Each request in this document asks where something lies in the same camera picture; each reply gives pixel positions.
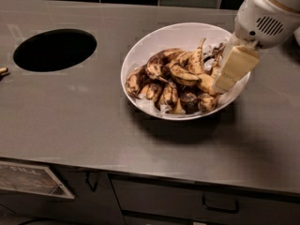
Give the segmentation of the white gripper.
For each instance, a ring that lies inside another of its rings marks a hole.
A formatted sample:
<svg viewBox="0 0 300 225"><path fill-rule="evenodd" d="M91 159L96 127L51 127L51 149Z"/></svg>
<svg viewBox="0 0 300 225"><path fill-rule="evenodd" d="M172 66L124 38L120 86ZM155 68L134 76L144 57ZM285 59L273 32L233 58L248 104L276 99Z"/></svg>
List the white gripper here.
<svg viewBox="0 0 300 225"><path fill-rule="evenodd" d="M246 46L237 46L238 38L257 41L263 49L277 46L300 27L300 0L244 0L236 18L234 34L220 49L220 70L212 87L221 94L254 69L260 55Z"/></svg>

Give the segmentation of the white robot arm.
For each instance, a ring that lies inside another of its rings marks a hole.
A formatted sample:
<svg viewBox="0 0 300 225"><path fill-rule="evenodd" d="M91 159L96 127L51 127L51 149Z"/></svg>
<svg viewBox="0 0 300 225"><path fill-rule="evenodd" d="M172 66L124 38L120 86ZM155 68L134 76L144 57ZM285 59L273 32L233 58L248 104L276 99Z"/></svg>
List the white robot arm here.
<svg viewBox="0 0 300 225"><path fill-rule="evenodd" d="M300 26L300 0L244 0L235 17L213 88L223 94L254 69L260 51L276 47Z"/></svg>

